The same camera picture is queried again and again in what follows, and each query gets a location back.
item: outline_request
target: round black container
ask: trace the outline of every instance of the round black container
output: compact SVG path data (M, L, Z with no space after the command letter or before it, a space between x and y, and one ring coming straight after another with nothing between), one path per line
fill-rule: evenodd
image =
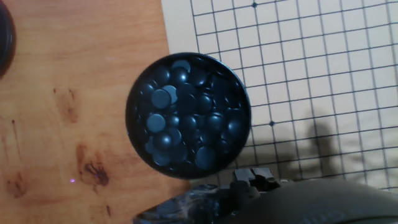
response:
M239 78L206 55L164 57L127 99L126 126L141 158L159 172L197 179L226 168L248 138L251 109Z
M7 7L0 1L0 78L9 68L14 57L15 28Z

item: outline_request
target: wood grain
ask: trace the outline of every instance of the wood grain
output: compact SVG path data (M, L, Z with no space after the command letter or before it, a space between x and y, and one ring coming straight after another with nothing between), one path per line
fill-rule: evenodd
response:
M123 223L188 187L124 125L137 76L168 54L160 0L5 0L16 56L0 80L0 223Z

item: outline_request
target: black object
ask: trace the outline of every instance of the black object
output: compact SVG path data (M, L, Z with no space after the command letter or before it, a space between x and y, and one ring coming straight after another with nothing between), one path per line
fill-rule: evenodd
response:
M12 17L0 0L0 78L9 68L14 57L16 34Z
M126 105L130 141L159 172L182 179L226 168L248 138L251 110L238 77L202 54L164 57L143 71Z
M363 184L276 180L268 168L238 169L233 175L227 188L201 185L137 215L133 223L398 223L398 195Z

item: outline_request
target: black plastic part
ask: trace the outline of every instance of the black plastic part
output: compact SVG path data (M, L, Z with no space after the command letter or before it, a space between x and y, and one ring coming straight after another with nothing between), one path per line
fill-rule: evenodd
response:
M250 122L239 78L214 58L195 53L154 62L126 103L127 132L137 153L159 172L181 179L226 168L246 143Z
M0 78L10 67L16 48L16 33L11 14L0 0Z

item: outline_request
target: stain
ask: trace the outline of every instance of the stain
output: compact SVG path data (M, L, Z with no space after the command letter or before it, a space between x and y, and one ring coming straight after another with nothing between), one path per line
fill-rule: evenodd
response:
M78 107L76 100L76 93L68 89L65 90L56 90L54 89L57 108L62 115L64 122L66 123L76 123L78 120Z
M102 155L99 152L90 152L85 144L76 147L76 159L78 173L83 183L92 185L93 191L98 194L98 185L107 186L108 174L102 163Z
M96 184L93 184L93 192L98 194L98 189Z
M101 163L97 163L97 167L95 167L92 162L86 164L85 170L95 177L96 184L107 186L107 184L109 183L109 177Z
M108 213L109 217L111 216L111 207L109 205L106 206L106 212Z
M87 149L87 146L84 144L79 144L76 147L76 159L77 159L77 166L81 174L80 166L83 163L83 159L85 158L85 150Z
M7 163L8 163L8 148L7 148L7 141L6 141L6 129L3 126L3 121L4 118L2 116L0 116L0 138L1 138L1 142L4 146L4 153L6 154L6 159L7 159Z
M72 99L75 100L75 95L73 94L73 91L71 91L71 89L69 89L69 93L70 93L70 96L72 97Z
M22 179L21 173L17 173L14 180L7 180L6 190L9 194L12 194L14 198L20 198L27 192L27 185Z
M21 150L19 149L18 135L17 135L17 127L16 127L16 124L15 124L15 120L12 120L12 128L13 128L13 130L14 130L14 136L15 136L15 142L16 142L16 144L17 144L18 155L19 155L19 158L21 158Z

